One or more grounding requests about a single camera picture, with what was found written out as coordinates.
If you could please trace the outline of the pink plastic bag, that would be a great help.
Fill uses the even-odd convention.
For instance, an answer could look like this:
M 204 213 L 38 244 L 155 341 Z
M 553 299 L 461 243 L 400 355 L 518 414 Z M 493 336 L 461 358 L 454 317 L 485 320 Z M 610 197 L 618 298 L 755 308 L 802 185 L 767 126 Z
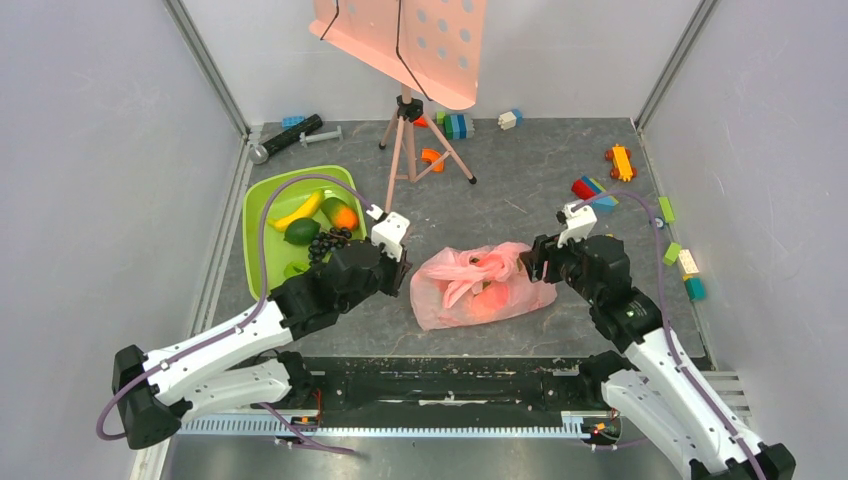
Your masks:
M 519 259 L 529 249 L 525 243 L 505 242 L 439 251 L 410 280 L 410 302 L 419 327 L 430 331 L 488 324 L 552 304 L 556 287 L 531 282 Z

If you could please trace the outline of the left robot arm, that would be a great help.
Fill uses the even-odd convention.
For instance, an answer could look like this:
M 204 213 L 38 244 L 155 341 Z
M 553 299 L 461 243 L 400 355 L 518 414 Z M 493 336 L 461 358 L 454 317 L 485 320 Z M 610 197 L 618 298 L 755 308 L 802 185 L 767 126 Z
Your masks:
M 158 350 L 119 350 L 112 405 L 123 430 L 116 437 L 141 450 L 221 410 L 280 400 L 306 405 L 314 381 L 300 356 L 288 353 L 253 366 L 246 360 L 335 325 L 378 292 L 397 296 L 409 269 L 402 244 L 355 240 L 210 330 Z

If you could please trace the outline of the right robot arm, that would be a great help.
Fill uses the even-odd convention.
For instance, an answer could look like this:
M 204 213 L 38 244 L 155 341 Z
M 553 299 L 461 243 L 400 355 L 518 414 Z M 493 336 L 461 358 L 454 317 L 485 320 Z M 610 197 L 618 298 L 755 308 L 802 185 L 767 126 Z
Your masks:
M 684 479 L 790 479 L 788 448 L 766 444 L 716 393 L 661 309 L 632 284 L 622 241 L 595 235 L 560 245 L 536 238 L 519 259 L 533 281 L 564 282 L 589 304 L 614 345 L 584 361 L 577 392 L 591 408 L 629 419 Z

